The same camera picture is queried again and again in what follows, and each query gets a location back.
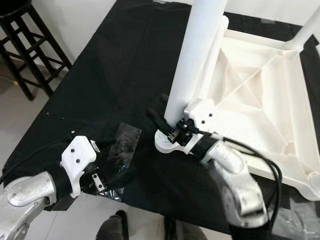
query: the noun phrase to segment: floor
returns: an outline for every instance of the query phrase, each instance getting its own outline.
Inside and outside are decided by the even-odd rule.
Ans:
[[[29,72],[23,75],[30,80],[33,78]],[[63,75],[50,83],[53,89],[57,88]],[[32,89],[36,95],[34,101],[28,101],[20,88],[6,78],[13,79],[0,64],[0,170],[48,101],[45,93],[36,89]],[[164,239],[163,216],[107,198],[82,194],[67,211],[43,211],[32,222],[26,240],[93,240],[100,225],[120,209],[128,215],[130,240]],[[226,234],[202,230],[208,240],[231,240]]]

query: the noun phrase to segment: black stool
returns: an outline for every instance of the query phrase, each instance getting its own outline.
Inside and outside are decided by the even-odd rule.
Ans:
[[[53,90],[49,86],[50,81],[56,78],[59,72],[61,72],[65,67],[70,70],[72,65],[46,27],[45,23],[38,15],[37,11],[32,6],[32,0],[9,0],[5,2],[6,3],[1,4],[0,7],[0,26],[6,33],[7,37],[0,40],[0,54],[2,54],[5,64],[8,66],[23,93],[30,101],[32,101],[34,97],[27,87],[27,84],[43,89],[44,92],[50,97],[53,94]],[[24,20],[22,19],[22,15],[25,13],[29,14],[39,30],[42,32],[43,36],[33,33],[29,30]],[[13,22],[15,22],[18,26],[17,29],[13,28]],[[26,49],[23,42],[18,36],[19,33],[23,33],[23,35],[31,45],[30,48]],[[19,55],[9,52],[5,49],[5,43],[9,41],[12,42]],[[44,52],[40,48],[40,45],[45,41],[48,41],[48,43],[51,45],[51,47],[57,53],[61,60],[53,59],[44,54]],[[24,61],[24,64],[17,68],[11,57]],[[47,68],[48,72],[51,75],[48,79],[45,79],[34,62],[34,60],[38,57],[43,62],[44,66]],[[58,69],[54,69],[51,63],[55,63],[60,66]],[[31,70],[38,83],[21,77],[20,72],[25,67],[28,67]]]

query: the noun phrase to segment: black cable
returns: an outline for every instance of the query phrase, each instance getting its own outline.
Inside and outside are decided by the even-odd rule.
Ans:
[[[8,171],[6,171],[5,173],[3,173],[3,175],[0,177],[0,185],[4,182],[4,180],[9,177],[13,171],[15,171],[17,169],[17,167],[19,167],[21,164],[25,163],[27,160],[29,160],[31,157],[33,157],[34,155],[38,154],[39,152],[49,148],[49,147],[52,147],[56,144],[60,144],[60,143],[63,143],[64,142],[64,139],[61,138],[59,140],[56,140],[54,142],[51,142],[51,143],[48,143],[36,150],[34,150],[32,153],[30,153],[26,158],[16,162]]]
[[[255,150],[254,148],[252,148],[244,143],[238,142],[238,141],[233,140],[228,137],[224,137],[223,140],[225,142],[233,143],[233,144],[238,145],[244,149],[249,150],[252,153],[248,153],[248,152],[244,152],[244,151],[242,151],[242,153],[262,159],[269,166],[270,170],[272,171],[273,176],[274,176],[274,180],[275,180],[275,194],[276,194],[273,213],[272,213],[272,217],[270,219],[270,227],[272,228],[275,224],[275,221],[276,221],[276,218],[277,218],[277,215],[279,212],[279,208],[280,208],[281,182],[282,182],[282,177],[283,177],[280,168],[273,161],[265,158],[257,150]]]

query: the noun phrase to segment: stool leg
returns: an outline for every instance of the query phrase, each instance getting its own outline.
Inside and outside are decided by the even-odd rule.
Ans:
[[[19,17],[16,17],[14,21],[19,26],[19,28],[22,30],[23,35],[28,40],[30,45],[32,46],[32,45],[36,44],[35,38],[31,35],[31,32],[30,32],[29,28],[27,27],[27,25],[25,24],[25,22],[23,21],[23,19],[19,16]],[[34,49],[34,51],[39,56],[39,58],[41,59],[41,61],[45,65],[45,67],[48,69],[49,73],[53,74],[55,72],[55,69],[52,67],[51,63],[48,61],[48,59],[47,59],[46,55],[44,54],[44,52],[42,51],[41,47],[37,46]]]
[[[59,58],[61,58],[62,62],[64,62],[66,64],[66,67],[70,70],[72,64],[70,63],[69,59],[67,58],[64,51],[61,49],[55,38],[52,36],[51,32],[49,31],[45,23],[42,21],[34,6],[30,7],[28,13],[40,29],[40,31],[43,33],[43,35],[48,38],[48,42],[51,44],[55,52],[58,54]]]
[[[0,53],[4,52],[5,48],[3,45],[0,45]],[[34,96],[32,96],[32,93],[30,92],[28,86],[26,85],[25,81],[22,79],[20,73],[18,72],[14,62],[11,60],[11,58],[6,54],[1,54],[4,63],[9,68],[10,72],[12,73],[14,79],[18,83],[19,87],[21,88],[22,92],[26,96],[26,98],[30,101],[34,99]]]
[[[18,51],[18,53],[24,60],[25,64],[28,66],[28,68],[31,70],[31,72],[35,76],[36,80],[39,82],[41,88],[50,97],[54,92],[52,91],[49,84],[46,82],[46,79],[40,72],[39,68],[37,67],[33,59],[30,57],[24,44],[21,42],[19,36],[15,33],[15,30],[12,27],[12,25],[9,22],[3,22],[3,21],[0,22],[0,25],[3,31],[5,32],[5,34],[10,38],[13,46]]]

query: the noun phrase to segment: table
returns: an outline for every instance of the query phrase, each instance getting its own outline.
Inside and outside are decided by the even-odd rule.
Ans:
[[[156,128],[146,116],[146,109],[155,106],[161,94],[170,93],[190,9],[181,3],[118,0],[18,144],[4,171],[72,130],[94,140],[115,136],[124,122],[142,130],[130,166],[136,177],[124,189],[124,202],[229,233],[213,181],[193,156],[158,152],[154,146]],[[226,15],[229,29],[282,41],[290,40],[300,28]],[[316,44],[311,38],[300,56],[319,139],[320,58]],[[66,147],[54,145],[40,152],[18,167],[6,183],[59,164]],[[260,177],[257,180],[263,193],[269,195],[273,182]],[[293,195],[299,196],[294,188],[284,185],[281,206],[289,209]]]

